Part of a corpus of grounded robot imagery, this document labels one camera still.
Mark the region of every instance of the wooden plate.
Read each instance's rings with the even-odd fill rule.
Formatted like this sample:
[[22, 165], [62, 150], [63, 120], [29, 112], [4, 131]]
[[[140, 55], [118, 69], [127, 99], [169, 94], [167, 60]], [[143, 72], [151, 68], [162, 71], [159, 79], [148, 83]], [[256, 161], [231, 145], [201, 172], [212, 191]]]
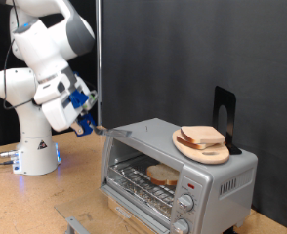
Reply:
[[229, 159], [229, 151], [223, 144], [215, 144], [209, 148], [199, 150], [189, 148], [177, 142], [177, 136], [181, 130], [173, 132], [172, 139], [175, 146], [180, 150], [184, 156], [204, 164], [221, 164]]

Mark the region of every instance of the toaster oven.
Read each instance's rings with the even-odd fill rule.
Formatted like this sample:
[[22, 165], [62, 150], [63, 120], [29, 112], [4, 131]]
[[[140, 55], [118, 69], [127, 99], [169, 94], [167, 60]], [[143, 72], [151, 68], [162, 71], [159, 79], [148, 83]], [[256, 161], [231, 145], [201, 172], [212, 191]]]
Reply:
[[[220, 234], [242, 225], [251, 209], [257, 157], [242, 150], [223, 164], [195, 162], [172, 142], [179, 128], [160, 119], [117, 128], [132, 135], [106, 139], [102, 191], [154, 233]], [[177, 185], [150, 182], [146, 168], [159, 163], [180, 173]]]

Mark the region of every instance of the black plate holder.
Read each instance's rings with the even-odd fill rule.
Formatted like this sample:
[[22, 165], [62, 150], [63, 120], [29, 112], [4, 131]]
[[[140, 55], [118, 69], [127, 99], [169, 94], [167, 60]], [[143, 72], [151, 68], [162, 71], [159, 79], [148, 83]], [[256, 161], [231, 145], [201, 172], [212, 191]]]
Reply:
[[226, 146], [230, 155], [242, 154], [242, 151], [232, 144], [234, 114], [235, 114], [236, 97], [235, 94], [217, 86], [215, 88], [214, 108], [213, 108], [213, 127], [219, 127], [219, 113], [223, 105], [227, 111], [227, 129], [225, 134]]

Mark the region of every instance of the red button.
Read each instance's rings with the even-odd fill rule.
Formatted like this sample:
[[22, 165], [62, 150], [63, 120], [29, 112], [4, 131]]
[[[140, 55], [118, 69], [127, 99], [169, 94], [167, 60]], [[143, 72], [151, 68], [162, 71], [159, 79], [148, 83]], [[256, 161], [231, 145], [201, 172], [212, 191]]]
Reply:
[[194, 189], [194, 185], [192, 185], [191, 183], [188, 184], [188, 187]]

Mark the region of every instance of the toast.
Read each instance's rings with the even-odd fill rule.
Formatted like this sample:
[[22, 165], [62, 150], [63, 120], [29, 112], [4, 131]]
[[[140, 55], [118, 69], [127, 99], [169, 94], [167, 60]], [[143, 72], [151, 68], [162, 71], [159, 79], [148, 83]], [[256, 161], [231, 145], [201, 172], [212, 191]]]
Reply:
[[194, 148], [194, 149], [205, 149], [207, 147], [210, 147], [212, 145], [214, 145], [214, 143], [201, 143], [201, 144], [194, 144], [194, 143], [191, 143], [187, 140], [184, 139], [181, 131], [178, 132], [178, 135], [176, 136], [177, 138], [177, 142], [179, 142], [180, 144], [183, 144], [185, 146], [188, 146], [190, 148]]
[[165, 164], [150, 166], [146, 174], [151, 178], [151, 183], [156, 185], [176, 185], [180, 173]]
[[186, 141], [193, 144], [199, 143], [224, 143], [225, 137], [217, 131], [215, 128], [210, 126], [193, 126], [187, 127], [182, 126], [182, 136]]

